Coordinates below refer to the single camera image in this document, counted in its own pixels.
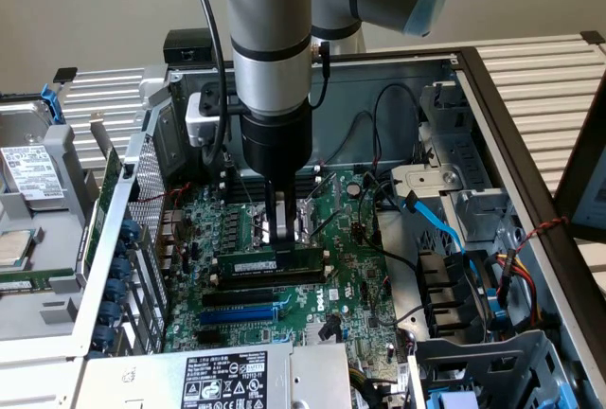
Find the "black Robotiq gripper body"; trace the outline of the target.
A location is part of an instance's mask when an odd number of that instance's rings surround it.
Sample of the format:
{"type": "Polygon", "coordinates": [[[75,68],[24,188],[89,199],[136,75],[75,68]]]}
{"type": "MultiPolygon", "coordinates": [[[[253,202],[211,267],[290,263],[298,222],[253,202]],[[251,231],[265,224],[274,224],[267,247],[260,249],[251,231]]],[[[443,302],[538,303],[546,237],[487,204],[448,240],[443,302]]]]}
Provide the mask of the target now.
{"type": "Polygon", "coordinates": [[[308,163],[312,153],[309,104],[281,116],[242,115],[240,125],[245,162],[265,179],[291,180],[308,163]]]}

